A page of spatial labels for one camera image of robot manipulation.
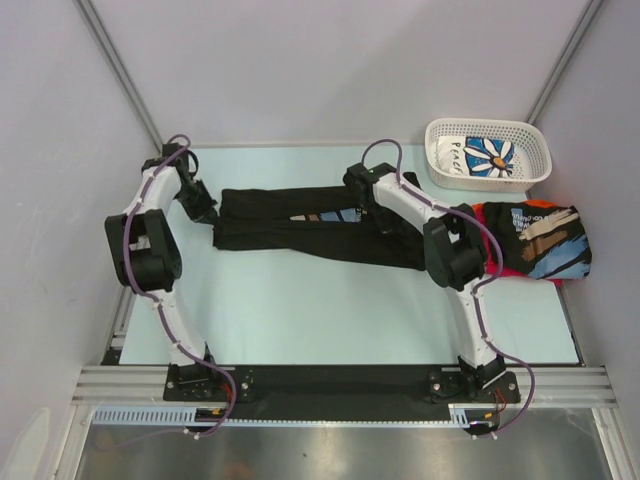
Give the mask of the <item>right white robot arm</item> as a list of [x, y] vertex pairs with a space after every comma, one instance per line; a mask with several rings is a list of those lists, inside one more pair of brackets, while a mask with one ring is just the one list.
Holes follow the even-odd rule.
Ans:
[[443, 288], [460, 342], [462, 394], [484, 401], [506, 373], [504, 355], [491, 345], [481, 291], [488, 252], [472, 207], [443, 207], [387, 163], [349, 167], [343, 182], [358, 206], [386, 237], [396, 236], [422, 252], [426, 272]]

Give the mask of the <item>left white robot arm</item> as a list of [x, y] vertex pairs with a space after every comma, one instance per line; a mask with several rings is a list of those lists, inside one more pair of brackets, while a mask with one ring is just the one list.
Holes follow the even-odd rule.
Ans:
[[222, 374], [207, 342], [189, 318], [179, 295], [182, 257], [167, 220], [179, 203], [196, 224], [215, 226], [216, 201], [198, 177], [199, 160], [176, 135], [162, 146], [161, 156], [145, 161], [134, 199], [104, 228], [119, 282], [141, 297], [158, 318], [168, 340], [170, 361], [163, 399], [205, 402], [226, 395]]

